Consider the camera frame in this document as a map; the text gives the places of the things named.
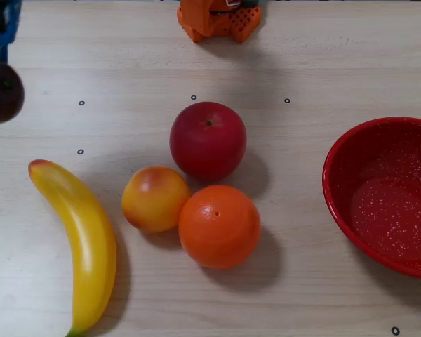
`banana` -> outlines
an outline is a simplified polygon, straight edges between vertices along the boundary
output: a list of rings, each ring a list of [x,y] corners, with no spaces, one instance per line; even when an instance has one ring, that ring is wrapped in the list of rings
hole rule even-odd
[[[34,160],[29,176],[64,223],[74,268],[73,323],[67,337],[92,327],[109,302],[116,273],[116,242],[105,210],[93,193],[65,168]]]

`orange plastic object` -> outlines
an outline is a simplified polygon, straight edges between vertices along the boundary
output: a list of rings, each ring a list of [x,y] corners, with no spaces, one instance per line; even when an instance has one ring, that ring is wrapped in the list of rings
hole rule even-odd
[[[193,42],[232,36],[244,42],[260,24],[260,7],[232,9],[225,0],[181,0],[178,22]]]
[[[257,246],[260,216],[242,191],[208,186],[182,207],[179,233],[182,247],[197,263],[230,269],[244,262]]]

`plastic fruit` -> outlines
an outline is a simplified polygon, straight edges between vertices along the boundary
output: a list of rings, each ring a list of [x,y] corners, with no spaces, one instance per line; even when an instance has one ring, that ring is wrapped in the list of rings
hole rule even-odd
[[[0,64],[0,123],[20,112],[25,92],[19,75],[6,63]]]
[[[29,176],[64,223],[74,268],[73,323],[67,336],[92,327],[111,296],[116,273],[116,243],[105,210],[93,193],[65,168],[34,160]]]
[[[228,176],[246,149],[246,130],[240,116],[224,105],[203,102],[186,107],[170,133],[170,151],[187,175],[201,181]]]
[[[129,180],[121,207],[126,220],[148,233],[164,232],[178,225],[190,189],[184,178],[167,166],[147,166]]]
[[[182,247],[197,263],[229,269],[244,262],[260,238],[254,203],[230,186],[209,186],[195,193],[180,215]]]

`orange robot part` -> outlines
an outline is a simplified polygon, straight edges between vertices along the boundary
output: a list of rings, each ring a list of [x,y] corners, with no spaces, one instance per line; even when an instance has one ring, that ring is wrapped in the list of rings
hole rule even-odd
[[[241,8],[238,4],[230,0],[181,0],[178,22],[193,42],[230,35],[242,43],[260,24],[261,10],[259,6]]]

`wood grain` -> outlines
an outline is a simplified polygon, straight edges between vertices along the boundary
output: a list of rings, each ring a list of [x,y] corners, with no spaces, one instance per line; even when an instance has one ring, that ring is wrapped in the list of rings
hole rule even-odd
[[[0,125],[0,336],[64,336],[71,323],[69,243],[28,178],[36,158],[75,172],[115,225],[116,286],[89,336],[421,336],[421,281],[359,253],[321,191],[348,128],[421,118],[421,4],[270,3],[243,45],[193,44],[176,6],[24,4],[10,63],[26,101]],[[120,209],[135,170],[175,167],[168,135],[191,95],[248,130],[226,183],[255,200],[264,229],[230,272],[199,268],[174,234],[142,236]]]

